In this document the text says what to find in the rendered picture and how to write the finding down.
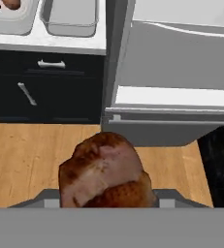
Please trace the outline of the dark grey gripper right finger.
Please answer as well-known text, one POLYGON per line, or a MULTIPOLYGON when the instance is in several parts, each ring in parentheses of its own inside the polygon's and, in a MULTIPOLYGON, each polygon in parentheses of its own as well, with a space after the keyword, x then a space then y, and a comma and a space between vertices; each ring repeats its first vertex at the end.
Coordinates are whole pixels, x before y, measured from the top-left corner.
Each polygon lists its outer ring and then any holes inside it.
POLYGON ((176 189, 154 189, 153 193, 156 195, 156 206, 160 208, 201 208, 204 204, 196 201, 191 201, 185 198, 176 189))

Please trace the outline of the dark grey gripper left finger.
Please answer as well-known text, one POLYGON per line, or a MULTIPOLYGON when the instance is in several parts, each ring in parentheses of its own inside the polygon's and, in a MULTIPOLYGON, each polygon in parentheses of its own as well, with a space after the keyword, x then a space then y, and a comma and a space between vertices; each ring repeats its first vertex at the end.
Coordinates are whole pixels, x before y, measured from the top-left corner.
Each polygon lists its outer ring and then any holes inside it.
POLYGON ((60 206, 60 194, 58 189, 44 189, 34 199, 22 201, 12 208, 58 208, 60 206))

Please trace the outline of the brown roasted chicken drumstick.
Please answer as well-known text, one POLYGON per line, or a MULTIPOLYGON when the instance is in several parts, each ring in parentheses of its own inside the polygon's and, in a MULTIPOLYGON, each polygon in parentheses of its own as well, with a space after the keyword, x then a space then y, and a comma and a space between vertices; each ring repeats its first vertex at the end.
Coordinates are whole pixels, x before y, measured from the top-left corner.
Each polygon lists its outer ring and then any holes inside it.
POLYGON ((20 8, 21 2, 20 0, 0 0, 3 4, 10 10, 18 10, 20 8))
POLYGON ((60 205, 69 207, 155 207, 158 199, 133 145, 101 132, 78 144, 59 166, 60 205))

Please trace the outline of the black cabinet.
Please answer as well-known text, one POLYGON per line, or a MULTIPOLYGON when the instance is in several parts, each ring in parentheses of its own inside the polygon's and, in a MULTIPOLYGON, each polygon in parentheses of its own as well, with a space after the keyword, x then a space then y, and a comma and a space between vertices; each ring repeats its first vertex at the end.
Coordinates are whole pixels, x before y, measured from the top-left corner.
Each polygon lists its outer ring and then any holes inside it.
POLYGON ((224 127, 198 139, 214 207, 224 207, 224 127))

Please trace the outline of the black cupboard door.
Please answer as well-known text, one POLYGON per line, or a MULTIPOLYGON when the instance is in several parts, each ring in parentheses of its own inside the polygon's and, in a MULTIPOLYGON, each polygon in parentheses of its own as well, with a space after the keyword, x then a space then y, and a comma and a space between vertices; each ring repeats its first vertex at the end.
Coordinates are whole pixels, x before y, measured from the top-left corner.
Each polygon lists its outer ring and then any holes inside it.
POLYGON ((93 77, 0 76, 0 122, 98 124, 102 81, 93 77), (17 86, 25 84, 37 106, 17 86))

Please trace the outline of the grey fridge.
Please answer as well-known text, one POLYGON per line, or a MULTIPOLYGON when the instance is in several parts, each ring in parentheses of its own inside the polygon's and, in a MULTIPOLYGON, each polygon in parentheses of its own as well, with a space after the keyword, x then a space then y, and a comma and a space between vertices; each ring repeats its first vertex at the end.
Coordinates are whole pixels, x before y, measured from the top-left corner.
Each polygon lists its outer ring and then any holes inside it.
POLYGON ((108 0, 101 127, 183 146, 224 126, 224 0, 108 0))

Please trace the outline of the black drawer front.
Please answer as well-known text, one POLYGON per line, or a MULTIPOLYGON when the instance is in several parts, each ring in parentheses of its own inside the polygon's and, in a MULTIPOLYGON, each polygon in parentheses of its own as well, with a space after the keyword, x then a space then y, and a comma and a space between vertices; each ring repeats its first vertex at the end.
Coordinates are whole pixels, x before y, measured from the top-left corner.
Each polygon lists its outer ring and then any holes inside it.
POLYGON ((0 74, 56 74, 97 77, 104 70, 104 56, 90 54, 52 53, 0 50, 0 74), (61 62, 65 69, 40 68, 38 61, 61 62))

